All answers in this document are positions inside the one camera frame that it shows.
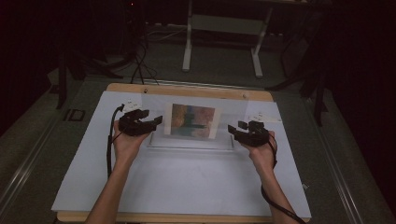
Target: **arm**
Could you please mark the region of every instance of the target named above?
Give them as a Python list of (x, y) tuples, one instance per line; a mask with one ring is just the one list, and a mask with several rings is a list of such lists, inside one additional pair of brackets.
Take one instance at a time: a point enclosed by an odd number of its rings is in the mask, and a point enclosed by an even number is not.
[[(270, 131), (269, 133), (275, 137), (274, 132)], [(275, 149), (277, 149), (276, 142), (273, 137), (270, 137), (270, 142)], [(276, 180), (276, 176), (274, 174), (274, 156), (270, 146), (268, 144), (260, 147), (250, 147), (247, 145), (242, 146), (249, 150), (249, 157), (252, 159), (253, 164), (256, 167), (257, 173), (262, 181), (262, 187), (270, 200), (294, 213), (288, 199)], [(275, 224), (298, 223), (296, 220), (277, 210), (273, 206), (270, 206), (270, 209)]]
[(115, 138), (116, 163), (110, 178), (85, 221), (87, 224), (114, 224), (116, 222), (120, 197), (128, 178), (129, 168), (136, 158), (143, 140), (149, 136), (149, 133), (136, 137), (120, 133), (118, 121), (114, 123), (114, 130), (114, 136), (117, 136), (117, 138), (113, 137), (113, 139)]

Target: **dark floor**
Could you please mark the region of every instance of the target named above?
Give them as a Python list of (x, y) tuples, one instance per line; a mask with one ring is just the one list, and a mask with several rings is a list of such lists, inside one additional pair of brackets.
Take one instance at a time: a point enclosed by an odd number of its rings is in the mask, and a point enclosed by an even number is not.
[[(161, 85), (263, 90), (285, 80), (279, 60), (284, 47), (281, 40), (281, 36), (268, 36), (264, 40), (260, 53), (265, 72), (262, 79), (254, 77), (249, 48), (235, 43), (196, 41), (192, 47), (191, 70), (182, 72), (184, 42), (177, 36), (149, 42), (143, 77), (146, 83), (155, 84), (152, 79), (155, 76)], [(103, 77), (91, 68), (87, 68), (89, 75), (85, 80), (69, 77), (68, 98), (62, 109), (55, 109), (57, 95), (46, 92), (0, 138), (0, 192), (7, 193), (0, 202), (0, 223), (56, 220), (50, 208), (101, 93), (109, 83), (130, 82), (135, 68), (131, 64), (114, 70), (124, 79)], [(323, 127), (319, 127), (312, 115), (314, 99), (301, 97), (301, 85), (302, 82), (297, 82), (272, 94), (284, 120), (302, 183), (307, 186), (305, 194), (312, 213), (309, 223), (396, 223), (332, 93), (325, 92), (327, 111), (322, 113)], [(85, 118), (65, 119), (68, 109), (85, 111)], [(40, 153), (29, 155), (32, 151)], [(28, 156), (35, 158), (35, 162), (24, 166), (30, 169), (21, 177), (22, 185), (13, 192), (7, 190), (14, 173)]]

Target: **picture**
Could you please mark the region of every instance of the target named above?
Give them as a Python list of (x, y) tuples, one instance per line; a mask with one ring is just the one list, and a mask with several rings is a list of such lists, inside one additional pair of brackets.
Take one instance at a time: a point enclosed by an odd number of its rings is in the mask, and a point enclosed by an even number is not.
[(215, 138), (220, 109), (197, 105), (172, 104), (166, 108), (165, 134)]

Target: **table leg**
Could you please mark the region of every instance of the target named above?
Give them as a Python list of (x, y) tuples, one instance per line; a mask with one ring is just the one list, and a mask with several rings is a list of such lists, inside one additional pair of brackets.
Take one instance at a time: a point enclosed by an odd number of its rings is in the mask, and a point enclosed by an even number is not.
[(256, 48), (251, 50), (251, 58), (253, 60), (254, 73), (256, 74), (257, 78), (262, 77), (262, 66), (260, 64), (259, 51), (260, 48), (262, 47), (262, 41), (264, 40), (272, 12), (273, 12), (273, 8), (270, 7), (267, 11), (267, 15), (265, 16), (265, 21), (262, 23), (262, 28), (259, 33), (259, 40), (257, 42)]
[(190, 71), (190, 60), (191, 60), (191, 16), (192, 16), (192, 0), (189, 1), (189, 17), (187, 18), (187, 43), (186, 49), (184, 50), (183, 59), (183, 72)]

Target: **forearm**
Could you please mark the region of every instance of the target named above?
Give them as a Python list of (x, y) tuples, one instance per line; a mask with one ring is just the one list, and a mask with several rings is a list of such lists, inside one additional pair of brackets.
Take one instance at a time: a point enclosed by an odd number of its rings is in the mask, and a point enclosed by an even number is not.
[[(262, 187), (268, 198), (274, 203), (294, 213), (288, 199), (279, 186), (273, 170), (263, 171), (261, 174)], [(274, 223), (298, 223), (293, 218), (287, 216), (283, 212), (270, 205), (271, 213), (273, 215)]]
[(110, 178), (107, 180), (102, 193), (93, 206), (93, 209), (88, 215), (85, 223), (115, 223), (119, 210), (120, 197), (125, 186), (128, 173), (129, 166), (122, 167), (117, 164), (115, 165)]

